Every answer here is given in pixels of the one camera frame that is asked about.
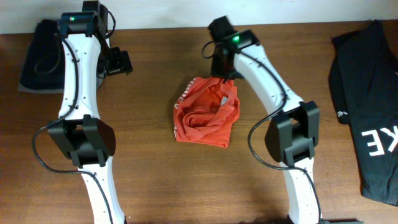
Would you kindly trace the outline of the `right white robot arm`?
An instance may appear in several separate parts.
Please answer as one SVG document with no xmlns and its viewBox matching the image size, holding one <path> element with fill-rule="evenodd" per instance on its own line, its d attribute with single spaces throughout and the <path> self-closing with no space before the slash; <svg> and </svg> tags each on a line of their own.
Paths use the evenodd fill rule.
<svg viewBox="0 0 398 224">
<path fill-rule="evenodd" d="M 212 31 L 215 45 L 213 68 L 227 79 L 240 75 L 259 97 L 267 116 L 249 131 L 268 122 L 264 142 L 274 165 L 253 156 L 266 167 L 284 175 L 289 196 L 288 218 L 292 223 L 321 223 L 322 211 L 313 180 L 315 147 L 318 144 L 320 111 L 314 101 L 305 102 L 282 79 L 265 48 L 251 30 Z"/>
</svg>

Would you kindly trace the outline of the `red polo shirt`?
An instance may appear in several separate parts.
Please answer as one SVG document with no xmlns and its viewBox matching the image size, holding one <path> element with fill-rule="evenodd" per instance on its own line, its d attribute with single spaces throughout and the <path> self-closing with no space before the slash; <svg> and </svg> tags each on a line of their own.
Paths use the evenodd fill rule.
<svg viewBox="0 0 398 224">
<path fill-rule="evenodd" d="M 195 77 L 173 107 L 175 140 L 227 148 L 239 115 L 233 80 Z"/>
</svg>

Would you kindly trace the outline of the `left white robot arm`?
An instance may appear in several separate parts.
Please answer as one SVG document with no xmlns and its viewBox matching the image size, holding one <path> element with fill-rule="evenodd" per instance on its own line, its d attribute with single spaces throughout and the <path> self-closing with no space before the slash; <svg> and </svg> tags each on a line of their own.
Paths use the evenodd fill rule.
<svg viewBox="0 0 398 224">
<path fill-rule="evenodd" d="M 100 8 L 66 12 L 59 20 L 59 38 L 65 56 L 63 102 L 58 120 L 48 128 L 62 154 L 83 177 L 95 223 L 126 223 L 113 178 L 116 136 L 103 122 L 97 106 L 100 74 L 131 73 L 127 51 L 109 46 L 109 34 Z"/>
</svg>

